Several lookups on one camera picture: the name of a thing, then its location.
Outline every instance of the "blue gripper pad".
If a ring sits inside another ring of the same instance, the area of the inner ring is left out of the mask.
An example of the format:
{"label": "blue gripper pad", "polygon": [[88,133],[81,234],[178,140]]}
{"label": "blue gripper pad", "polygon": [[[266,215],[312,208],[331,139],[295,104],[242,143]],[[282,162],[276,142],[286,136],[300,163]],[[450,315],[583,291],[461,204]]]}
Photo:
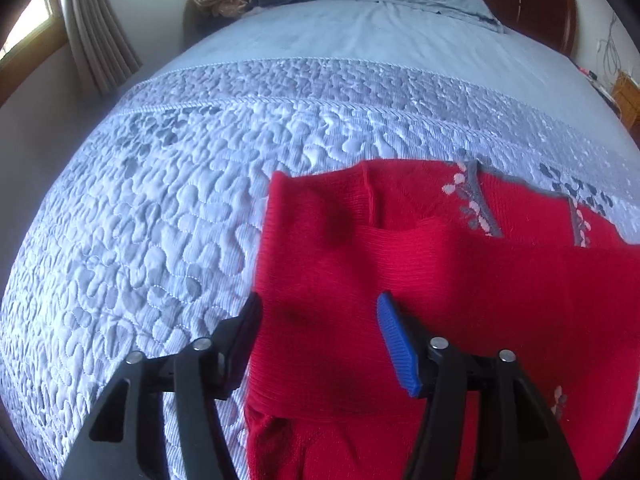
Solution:
{"label": "blue gripper pad", "polygon": [[398,381],[411,397],[417,397],[422,389],[418,376],[418,356],[402,327],[394,300],[388,292],[379,295],[377,313],[380,332],[391,355]]}

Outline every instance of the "bed sheet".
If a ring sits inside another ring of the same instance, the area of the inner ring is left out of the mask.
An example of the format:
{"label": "bed sheet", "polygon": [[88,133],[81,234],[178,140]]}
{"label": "bed sheet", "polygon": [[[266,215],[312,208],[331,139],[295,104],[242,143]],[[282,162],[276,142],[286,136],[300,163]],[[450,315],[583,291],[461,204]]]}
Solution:
{"label": "bed sheet", "polygon": [[499,34],[399,4],[325,0],[258,12],[201,41],[159,73],[293,57],[368,60],[460,79],[564,121],[640,164],[635,142],[566,56],[514,30]]}
{"label": "bed sheet", "polygon": [[[277,23],[279,9],[253,19],[272,12]],[[261,39],[265,48],[270,41]],[[222,48],[213,38],[198,48],[213,44]],[[276,170],[479,159],[567,193],[640,242],[633,157],[504,92],[380,60],[211,58],[216,63],[180,69],[196,52],[132,88],[88,137],[47,194],[12,269],[0,309],[0,393],[49,479],[129,351],[177,352],[238,312]],[[245,386],[220,403],[241,480]],[[170,475],[183,479],[171,395],[164,409]]]}

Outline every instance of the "light blue bedspread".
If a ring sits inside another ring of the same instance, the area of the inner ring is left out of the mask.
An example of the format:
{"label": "light blue bedspread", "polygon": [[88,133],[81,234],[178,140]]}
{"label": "light blue bedspread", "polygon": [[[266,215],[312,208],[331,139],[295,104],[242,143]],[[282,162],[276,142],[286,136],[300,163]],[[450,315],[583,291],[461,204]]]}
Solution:
{"label": "light blue bedspread", "polygon": [[[562,190],[640,242],[640,170],[486,88],[356,60],[230,62],[133,88],[48,193],[0,310],[0,394],[49,479],[124,356],[177,352],[235,314],[273,171],[470,159]],[[221,403],[247,478],[244,387]],[[172,478],[184,478],[171,396]]]}

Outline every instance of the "curtain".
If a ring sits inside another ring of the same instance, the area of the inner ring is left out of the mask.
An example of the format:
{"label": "curtain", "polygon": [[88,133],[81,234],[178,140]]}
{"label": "curtain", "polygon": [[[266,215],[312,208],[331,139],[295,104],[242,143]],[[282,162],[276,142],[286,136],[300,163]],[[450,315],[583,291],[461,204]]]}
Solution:
{"label": "curtain", "polygon": [[140,68],[108,0],[60,0],[82,86],[94,96],[115,92]]}

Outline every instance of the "window frame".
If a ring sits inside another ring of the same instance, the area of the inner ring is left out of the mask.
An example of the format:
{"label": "window frame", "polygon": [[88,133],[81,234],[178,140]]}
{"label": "window frame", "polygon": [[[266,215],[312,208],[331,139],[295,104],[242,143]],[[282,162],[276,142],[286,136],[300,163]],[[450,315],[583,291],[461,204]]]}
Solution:
{"label": "window frame", "polygon": [[0,107],[37,67],[68,42],[59,1],[45,2],[51,16],[0,59]]}

